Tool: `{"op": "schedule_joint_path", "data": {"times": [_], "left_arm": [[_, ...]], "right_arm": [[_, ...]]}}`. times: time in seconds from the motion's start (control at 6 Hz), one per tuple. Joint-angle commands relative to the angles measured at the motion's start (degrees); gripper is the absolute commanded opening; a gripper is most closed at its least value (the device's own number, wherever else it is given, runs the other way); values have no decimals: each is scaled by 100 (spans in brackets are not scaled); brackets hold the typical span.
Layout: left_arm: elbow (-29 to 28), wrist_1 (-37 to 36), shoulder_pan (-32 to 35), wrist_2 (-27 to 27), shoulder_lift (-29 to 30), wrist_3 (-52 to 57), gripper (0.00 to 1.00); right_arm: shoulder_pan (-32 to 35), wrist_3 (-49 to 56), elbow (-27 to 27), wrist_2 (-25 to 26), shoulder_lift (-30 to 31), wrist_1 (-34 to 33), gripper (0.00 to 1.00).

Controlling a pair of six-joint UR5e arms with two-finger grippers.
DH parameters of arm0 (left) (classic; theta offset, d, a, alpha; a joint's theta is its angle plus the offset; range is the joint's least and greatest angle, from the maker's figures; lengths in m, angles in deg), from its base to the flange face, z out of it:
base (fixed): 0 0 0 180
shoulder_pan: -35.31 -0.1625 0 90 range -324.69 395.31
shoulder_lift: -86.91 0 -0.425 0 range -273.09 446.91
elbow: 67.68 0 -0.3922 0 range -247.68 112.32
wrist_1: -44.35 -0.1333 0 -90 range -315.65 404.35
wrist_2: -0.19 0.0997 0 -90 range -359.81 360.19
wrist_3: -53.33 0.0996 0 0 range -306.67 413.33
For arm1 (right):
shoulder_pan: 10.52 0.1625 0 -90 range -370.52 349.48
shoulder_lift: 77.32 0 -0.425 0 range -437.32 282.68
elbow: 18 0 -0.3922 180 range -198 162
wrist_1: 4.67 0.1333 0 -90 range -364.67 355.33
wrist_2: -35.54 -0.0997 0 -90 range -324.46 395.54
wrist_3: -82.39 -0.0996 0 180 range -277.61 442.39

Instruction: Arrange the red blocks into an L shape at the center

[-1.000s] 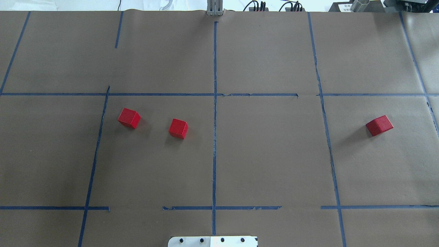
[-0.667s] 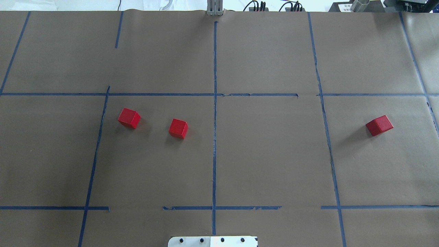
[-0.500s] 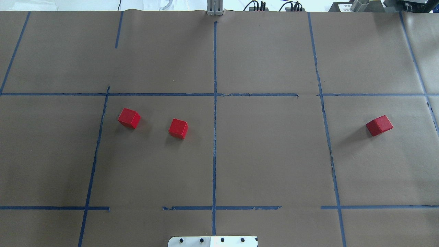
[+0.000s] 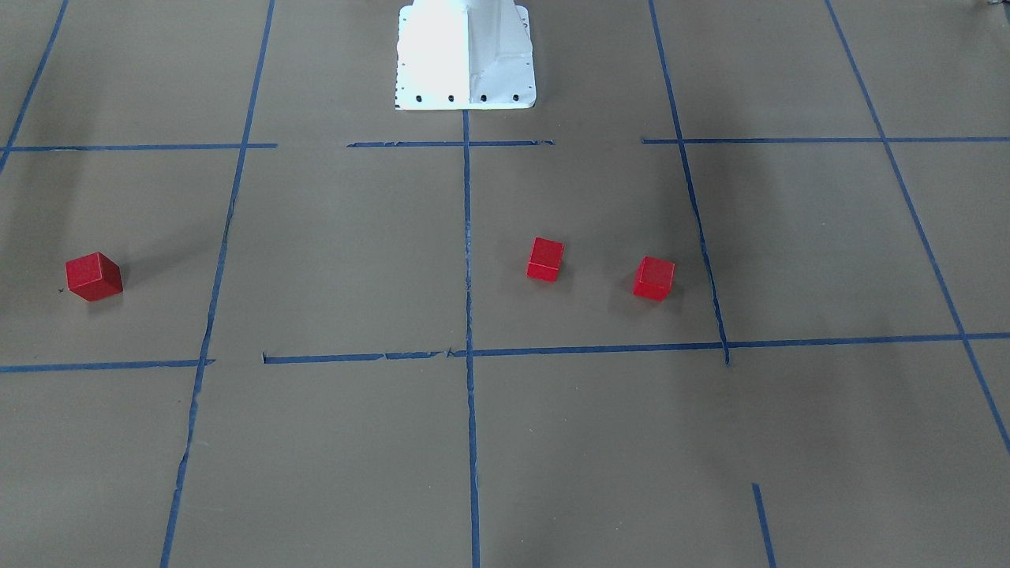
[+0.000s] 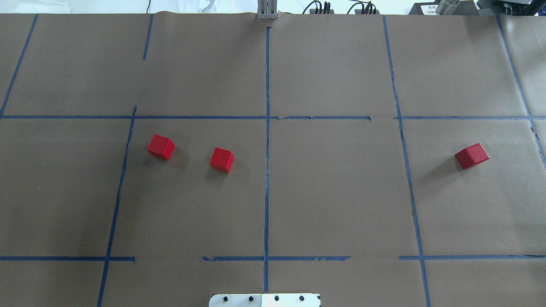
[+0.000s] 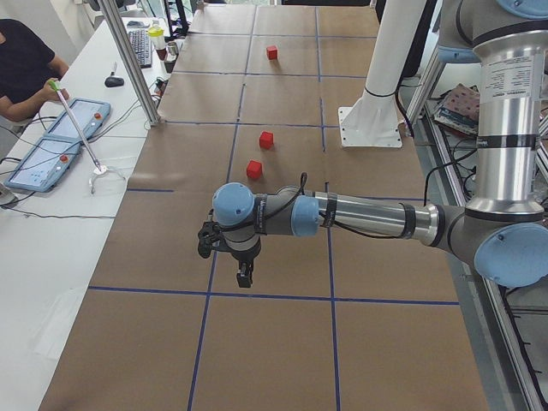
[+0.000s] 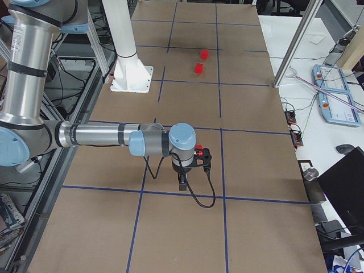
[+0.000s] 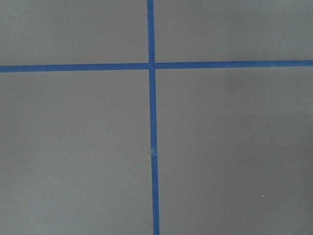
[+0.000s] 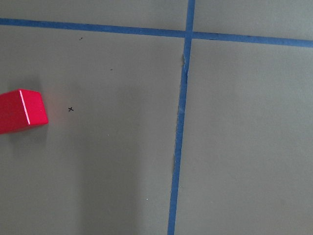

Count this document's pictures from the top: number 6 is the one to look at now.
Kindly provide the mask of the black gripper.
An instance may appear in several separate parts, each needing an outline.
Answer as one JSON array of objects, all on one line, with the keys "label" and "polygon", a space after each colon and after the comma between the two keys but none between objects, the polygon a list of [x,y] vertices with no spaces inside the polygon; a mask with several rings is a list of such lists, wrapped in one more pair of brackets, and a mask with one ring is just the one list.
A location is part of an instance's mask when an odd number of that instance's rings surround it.
[{"label": "black gripper", "polygon": [[230,253],[239,261],[236,281],[240,288],[251,288],[253,285],[253,261],[261,250],[260,239],[253,235],[250,240],[237,242],[230,240],[213,221],[206,221],[198,233],[198,254],[208,259],[213,251]]}]

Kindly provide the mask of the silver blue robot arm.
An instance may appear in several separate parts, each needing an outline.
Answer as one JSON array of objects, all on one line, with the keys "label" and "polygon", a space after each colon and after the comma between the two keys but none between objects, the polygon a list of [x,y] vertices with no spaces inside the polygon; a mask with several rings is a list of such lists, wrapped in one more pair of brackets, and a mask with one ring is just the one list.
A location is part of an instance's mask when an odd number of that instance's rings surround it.
[{"label": "silver blue robot arm", "polygon": [[545,52],[544,1],[446,1],[438,49],[443,61],[479,63],[477,175],[463,207],[370,200],[285,187],[254,194],[232,182],[213,195],[198,251],[231,254],[238,284],[253,282],[263,235],[314,235],[337,226],[379,239],[415,239],[454,254],[507,288],[547,273],[543,207],[533,198]]}]

